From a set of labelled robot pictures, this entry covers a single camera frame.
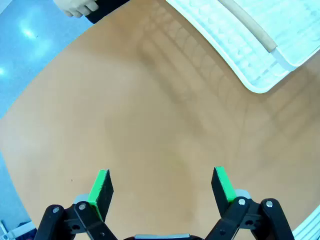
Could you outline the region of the left gripper green-padded left finger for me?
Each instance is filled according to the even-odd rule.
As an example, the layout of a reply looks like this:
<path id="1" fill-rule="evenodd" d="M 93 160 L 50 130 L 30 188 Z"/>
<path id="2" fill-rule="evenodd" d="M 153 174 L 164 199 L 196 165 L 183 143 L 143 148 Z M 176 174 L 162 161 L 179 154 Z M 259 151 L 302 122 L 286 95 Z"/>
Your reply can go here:
<path id="1" fill-rule="evenodd" d="M 73 240 L 85 233 L 91 240 L 115 240 L 105 220 L 114 188 L 108 169 L 98 172 L 88 196 L 69 208 L 53 204 L 46 208 L 38 226 L 36 240 Z"/>

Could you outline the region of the person's bare hand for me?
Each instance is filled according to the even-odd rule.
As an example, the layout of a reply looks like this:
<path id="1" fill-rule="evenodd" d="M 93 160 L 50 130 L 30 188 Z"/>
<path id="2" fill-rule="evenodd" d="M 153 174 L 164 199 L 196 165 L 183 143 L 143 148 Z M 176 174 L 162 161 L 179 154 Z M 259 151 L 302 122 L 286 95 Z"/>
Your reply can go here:
<path id="1" fill-rule="evenodd" d="M 95 0 L 54 0 L 53 2 L 68 17 L 80 18 L 99 9 Z"/>

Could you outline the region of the left gripper green-padded right finger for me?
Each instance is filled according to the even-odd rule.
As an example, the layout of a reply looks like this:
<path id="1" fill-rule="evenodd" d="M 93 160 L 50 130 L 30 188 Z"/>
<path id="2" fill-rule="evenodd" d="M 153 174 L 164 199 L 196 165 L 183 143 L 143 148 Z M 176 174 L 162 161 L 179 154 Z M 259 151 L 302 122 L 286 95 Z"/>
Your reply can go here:
<path id="1" fill-rule="evenodd" d="M 261 203 L 237 196 L 222 166 L 213 169 L 211 187 L 220 219 L 205 237 L 207 240 L 232 240 L 240 229 L 250 230 L 256 240 L 293 240 L 294 235 L 278 200 Z"/>

